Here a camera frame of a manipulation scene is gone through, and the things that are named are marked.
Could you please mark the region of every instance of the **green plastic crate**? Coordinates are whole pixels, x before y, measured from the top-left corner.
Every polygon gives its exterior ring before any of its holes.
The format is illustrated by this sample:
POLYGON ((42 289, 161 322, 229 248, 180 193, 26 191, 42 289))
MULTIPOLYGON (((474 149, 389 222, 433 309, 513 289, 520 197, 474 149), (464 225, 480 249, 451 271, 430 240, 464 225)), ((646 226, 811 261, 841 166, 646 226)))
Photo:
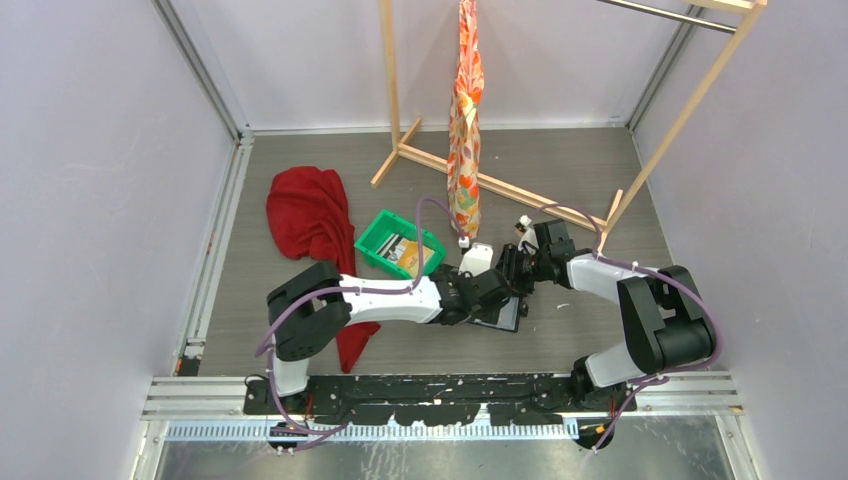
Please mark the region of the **green plastic crate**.
MULTIPOLYGON (((389 239, 389 236, 394 233, 399 233, 402 237, 410 240, 416 239, 415 225, 407 222, 403 218, 398 217, 388 210, 383 210, 377 215, 377 218, 371 222, 371 225, 369 225, 365 230, 365 233, 359 237, 359 240, 356 241, 356 249, 365 255, 365 263, 367 263, 369 267, 380 268, 398 278, 412 278, 411 275, 406 273, 406 270, 377 255, 377 250, 379 250, 383 243, 389 239)), ((424 275, 429 275, 436 269, 436 267, 439 266, 440 263, 442 263, 442 260, 445 258, 445 247, 439 243, 439 240, 435 235, 427 230, 421 231, 421 238, 424 242, 424 246, 433 250, 433 256, 430 257, 430 260, 426 265, 424 265, 424 275)))

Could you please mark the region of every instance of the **hanging cloth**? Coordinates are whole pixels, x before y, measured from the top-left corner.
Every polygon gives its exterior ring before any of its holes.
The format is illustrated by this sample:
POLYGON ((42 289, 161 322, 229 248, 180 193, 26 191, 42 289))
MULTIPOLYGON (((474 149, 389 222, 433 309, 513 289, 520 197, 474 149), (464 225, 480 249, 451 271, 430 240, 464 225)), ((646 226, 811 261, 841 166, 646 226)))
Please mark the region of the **hanging cloth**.
POLYGON ((459 60, 449 122, 448 200, 465 235, 480 229, 480 125, 477 105, 483 96, 483 63, 477 50, 477 2, 459 2, 459 60))

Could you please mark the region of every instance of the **red towel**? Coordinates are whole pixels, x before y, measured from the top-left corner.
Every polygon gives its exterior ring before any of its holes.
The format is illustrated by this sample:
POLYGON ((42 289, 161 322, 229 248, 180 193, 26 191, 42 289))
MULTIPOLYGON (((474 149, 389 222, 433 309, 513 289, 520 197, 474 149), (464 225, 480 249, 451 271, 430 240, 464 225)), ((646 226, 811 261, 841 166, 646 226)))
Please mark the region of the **red towel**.
MULTIPOLYGON (((265 204, 274 243, 283 255, 336 264, 339 272, 356 275, 353 225, 348 220, 347 195, 334 170, 294 167, 277 174, 265 204)), ((350 373, 376 322, 345 327, 336 335, 342 372, 350 373)))

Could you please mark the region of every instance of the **gray floor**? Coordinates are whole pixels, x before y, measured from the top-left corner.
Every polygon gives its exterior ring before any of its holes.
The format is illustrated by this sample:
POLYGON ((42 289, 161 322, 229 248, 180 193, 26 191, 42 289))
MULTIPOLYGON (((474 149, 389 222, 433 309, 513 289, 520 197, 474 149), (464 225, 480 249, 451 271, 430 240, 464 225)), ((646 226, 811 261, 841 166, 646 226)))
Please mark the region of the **gray floor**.
MULTIPOLYGON (((445 132, 419 133, 412 144, 447 156, 445 132)), ((275 174, 296 165, 335 169, 345 184, 356 235, 383 209, 414 219, 418 197, 445 198, 445 176, 400 159, 376 190, 369 181, 389 152, 388 134, 291 135, 256 140, 218 289, 202 375, 247 375, 264 369, 252 352, 268 327, 265 296, 311 264, 284 258, 265 217, 265 198, 275 174)), ((624 129, 484 131, 481 171, 560 202, 604 217, 615 190, 626 188, 639 163, 624 129)), ((530 209, 481 190, 479 241, 514 242, 513 225, 530 209)), ((458 264, 455 234, 444 214, 430 207, 424 227, 458 264)), ((578 246, 591 246, 591 232, 571 228, 578 246)), ((604 253, 642 265, 670 264, 648 191, 640 192, 604 253)), ((388 278, 357 259, 359 276, 388 278)), ((618 307, 561 287, 541 285, 528 301, 530 316, 518 333, 473 325, 443 327, 388 322, 372 337, 354 373, 567 372, 577 358, 622 339, 618 307)), ((339 373, 335 345, 313 357, 311 373, 339 373)))

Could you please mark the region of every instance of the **black mounting plate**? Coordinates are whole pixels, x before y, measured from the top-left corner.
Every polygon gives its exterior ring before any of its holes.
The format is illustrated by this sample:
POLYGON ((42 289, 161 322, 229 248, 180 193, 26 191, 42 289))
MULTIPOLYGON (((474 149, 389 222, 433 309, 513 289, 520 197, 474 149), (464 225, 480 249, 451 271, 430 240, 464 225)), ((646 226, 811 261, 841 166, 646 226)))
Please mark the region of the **black mounting plate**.
MULTIPOLYGON (((243 412, 273 415, 267 379, 247 382, 243 412)), ((568 377, 537 374, 461 375, 313 375, 304 392, 283 398, 291 413, 306 413, 320 424, 385 425, 390 418, 404 426, 471 423, 486 404, 493 426, 562 423, 564 412, 609 414, 627 395, 623 384, 596 392, 577 403, 568 393, 568 377)), ((631 402, 628 410, 635 410, 631 402)))

